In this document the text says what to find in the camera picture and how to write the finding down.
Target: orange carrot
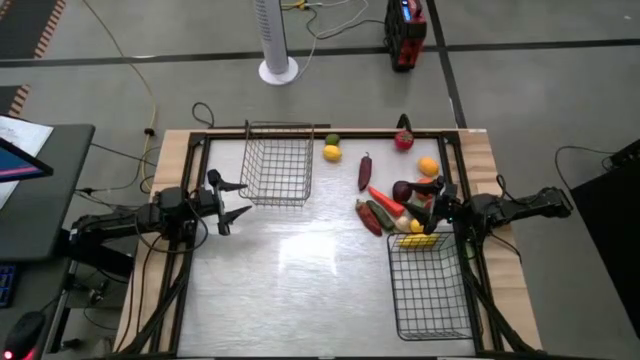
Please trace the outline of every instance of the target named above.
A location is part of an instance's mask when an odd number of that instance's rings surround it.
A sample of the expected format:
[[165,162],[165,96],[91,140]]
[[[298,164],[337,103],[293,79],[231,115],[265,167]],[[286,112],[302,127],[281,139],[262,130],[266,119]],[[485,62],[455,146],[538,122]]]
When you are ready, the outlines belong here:
[[398,217],[402,215],[402,213],[404,212],[404,206],[389,199],[387,195],[374,189],[373,186],[369,186],[369,194],[371,194],[371,197],[373,198],[373,200],[377,201],[380,205],[382,205],[385,209],[387,209],[387,211],[391,215]]

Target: metal wire basket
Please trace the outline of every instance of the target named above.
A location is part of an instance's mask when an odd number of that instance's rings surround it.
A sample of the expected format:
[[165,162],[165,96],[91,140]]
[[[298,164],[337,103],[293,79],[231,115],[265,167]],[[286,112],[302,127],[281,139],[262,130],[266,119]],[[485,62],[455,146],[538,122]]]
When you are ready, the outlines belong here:
[[471,338],[455,236],[387,238],[398,336],[406,341]]
[[311,195],[313,125],[252,122],[240,182],[240,196],[256,205],[302,206]]

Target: keyboard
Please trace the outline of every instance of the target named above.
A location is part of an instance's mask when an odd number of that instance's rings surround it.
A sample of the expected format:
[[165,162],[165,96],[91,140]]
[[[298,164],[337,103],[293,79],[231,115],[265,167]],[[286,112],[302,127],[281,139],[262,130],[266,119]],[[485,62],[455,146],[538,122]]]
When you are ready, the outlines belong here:
[[16,272],[14,264],[0,263],[0,309],[11,306],[11,298],[16,289]]

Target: computer mouse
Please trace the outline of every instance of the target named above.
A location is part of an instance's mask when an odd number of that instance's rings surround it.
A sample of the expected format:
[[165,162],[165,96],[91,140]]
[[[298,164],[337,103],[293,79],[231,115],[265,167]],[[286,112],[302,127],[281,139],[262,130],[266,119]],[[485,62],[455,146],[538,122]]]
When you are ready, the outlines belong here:
[[22,315],[7,335],[2,352],[4,359],[19,360],[29,355],[38,342],[44,323],[45,316],[39,311]]

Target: wooden table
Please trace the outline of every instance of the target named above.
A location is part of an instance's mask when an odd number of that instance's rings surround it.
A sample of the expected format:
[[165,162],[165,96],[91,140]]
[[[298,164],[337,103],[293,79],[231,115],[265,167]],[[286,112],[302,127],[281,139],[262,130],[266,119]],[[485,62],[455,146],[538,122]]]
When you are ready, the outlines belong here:
[[[388,132],[394,129],[316,129],[318,136],[325,133],[337,132],[341,130],[348,131],[366,131],[366,132]],[[244,129],[216,129],[216,130],[169,130],[165,133],[164,142],[160,152],[158,167],[156,169],[152,194],[168,187],[180,186],[182,180],[182,172],[184,169],[185,157],[188,149],[188,139],[191,132],[209,132],[209,133],[225,133],[238,134],[244,133]],[[496,164],[489,143],[489,136],[486,130],[451,130],[451,129],[414,129],[414,131],[457,131],[459,133],[461,148],[466,166],[466,173],[469,180],[471,194],[491,193],[500,194],[500,187],[497,185],[495,178],[497,175]],[[452,170],[453,180],[457,180],[457,165],[453,156],[453,148],[448,148],[448,157]],[[195,157],[199,158],[200,154],[196,152]],[[191,176],[195,179],[197,167],[194,167],[194,174]],[[509,241],[515,246],[513,234],[509,226],[505,226],[494,231],[496,235]],[[146,235],[149,241],[152,241],[157,235]],[[158,247],[167,247],[167,242],[159,242]],[[142,327],[149,316],[155,310],[158,302],[158,294],[160,292],[163,272],[165,268],[166,255],[158,252],[150,254],[147,269],[145,271],[145,284],[142,289],[142,267],[144,259],[147,255],[148,248],[141,244],[136,254],[136,270],[135,279],[130,282],[125,299],[122,317],[116,338],[116,344],[120,342],[125,333],[127,323],[131,318],[130,329],[124,339],[122,347],[125,347],[134,338],[136,331],[136,322],[138,320],[138,312],[140,311],[140,326]],[[524,280],[522,268],[518,261],[518,257],[505,246],[494,241],[485,242],[485,259],[487,270],[492,286],[494,301],[505,318],[512,327],[520,334],[525,342],[534,348],[540,349],[540,339],[536,327],[533,310],[529,300],[527,285]],[[180,257],[174,266],[174,276],[177,275],[181,265]],[[133,306],[132,313],[129,312],[129,301],[133,290]],[[144,290],[144,298],[142,309],[140,309],[141,290]],[[487,349],[491,349],[491,339],[488,329],[486,313],[481,309],[482,323],[485,331],[483,332],[483,342]],[[168,310],[164,324],[162,327],[162,336],[160,340],[160,350],[169,350],[169,338],[173,317],[175,313],[175,302]]]

